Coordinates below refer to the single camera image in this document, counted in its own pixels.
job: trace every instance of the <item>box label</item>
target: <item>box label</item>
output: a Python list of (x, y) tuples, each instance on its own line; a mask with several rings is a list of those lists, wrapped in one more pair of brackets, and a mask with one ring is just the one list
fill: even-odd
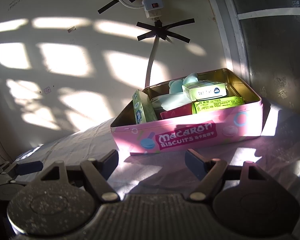
[(224, 109), (233, 106), (240, 106), (244, 104), (242, 98), (239, 97), (228, 97), (228, 98), (218, 98), (205, 101), (194, 102), (194, 107), (197, 113), (204, 111), (214, 111), (219, 109)]
[(155, 136), (155, 140), (157, 141), (160, 150), (162, 150), (215, 137), (217, 137), (216, 124), (211, 120), (207, 123), (200, 123), (170, 132), (157, 134)]

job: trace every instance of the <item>small sticker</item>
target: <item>small sticker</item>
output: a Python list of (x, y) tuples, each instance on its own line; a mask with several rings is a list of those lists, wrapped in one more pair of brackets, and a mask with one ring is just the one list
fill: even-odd
[(137, 111), (136, 115), (137, 115), (137, 123), (140, 124), (140, 122), (141, 122), (141, 120), (142, 120), (140, 110)]
[(70, 32), (73, 32), (74, 30), (76, 30), (76, 28), (73, 26), (68, 30), (68, 32), (70, 33)]
[(51, 89), (50, 89), (50, 87), (47, 87), (43, 91), (44, 91), (45, 94), (48, 94), (48, 93), (51, 92)]
[(134, 105), (134, 109), (137, 109), (139, 107), (139, 101)]

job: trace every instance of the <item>white wall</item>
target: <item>white wall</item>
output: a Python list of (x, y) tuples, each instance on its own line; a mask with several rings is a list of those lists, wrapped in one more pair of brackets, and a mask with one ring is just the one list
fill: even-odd
[[(99, 15), (110, 1), (0, 0), (0, 23), (18, 20), (0, 25), (0, 139), (11, 157), (116, 116), (143, 88), (153, 39), (137, 41), (147, 30), (135, 25), (151, 20), (119, 3)], [(224, 67), (209, 1), (163, 2), (164, 25), (196, 23), (171, 29), (189, 45), (160, 42), (151, 84)]]

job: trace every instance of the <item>white trim strip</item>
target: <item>white trim strip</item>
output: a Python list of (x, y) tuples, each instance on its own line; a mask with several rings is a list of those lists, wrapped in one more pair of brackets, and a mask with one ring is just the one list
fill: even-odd
[(233, 65), (232, 65), (232, 59), (231, 59), (231, 53), (230, 53), (228, 38), (227, 38), (225, 26), (224, 26), (223, 21), (222, 21), (222, 17), (221, 17), (220, 11), (219, 11), (217, 1), (216, 0), (209, 0), (209, 1), (210, 1), (210, 4), (211, 4), (213, 13), (216, 17), (216, 22), (217, 22), (217, 25), (218, 25), (219, 34), (220, 34), (220, 38), (221, 38), (221, 42), (222, 42), (222, 46), (223, 46), (223, 51), (224, 51), (225, 58), (226, 58), (227, 69), (233, 71)]
[(229, 11), (232, 27), (234, 30), (234, 36), (237, 42), (240, 66), (241, 66), (241, 75), (243, 80), (250, 85), (250, 74), (248, 69), (248, 60), (246, 55), (245, 44), (242, 36), (241, 26), (238, 19), (237, 10), (234, 7), (233, 0), (225, 0), (226, 6)]
[(239, 20), (243, 20), (243, 19), (258, 18), (258, 17), (284, 16), (284, 15), (300, 15), (300, 7), (275, 8), (275, 9), (253, 11), (253, 12), (238, 14), (238, 18)]

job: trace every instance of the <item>bed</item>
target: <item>bed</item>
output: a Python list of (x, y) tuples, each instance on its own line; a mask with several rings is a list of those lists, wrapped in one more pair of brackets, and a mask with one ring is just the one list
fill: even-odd
[[(264, 128), (259, 138), (196, 151), (205, 157), (224, 159), (231, 165), (254, 161), (300, 203), (300, 116), (265, 98), (263, 103)], [(199, 181), (186, 167), (184, 152), (130, 156), (117, 148), (109, 128), (112, 121), (32, 149), (16, 162), (40, 160), (44, 168), (56, 160), (74, 165), (90, 157), (100, 159), (111, 149), (117, 149), (119, 164), (108, 182), (121, 198), (128, 192), (188, 194), (196, 187)], [(31, 181), (35, 176), (35, 173), (18, 176), (17, 181)], [(225, 187), (236, 183), (227, 182)], [(300, 239), (300, 218), (293, 234)]]

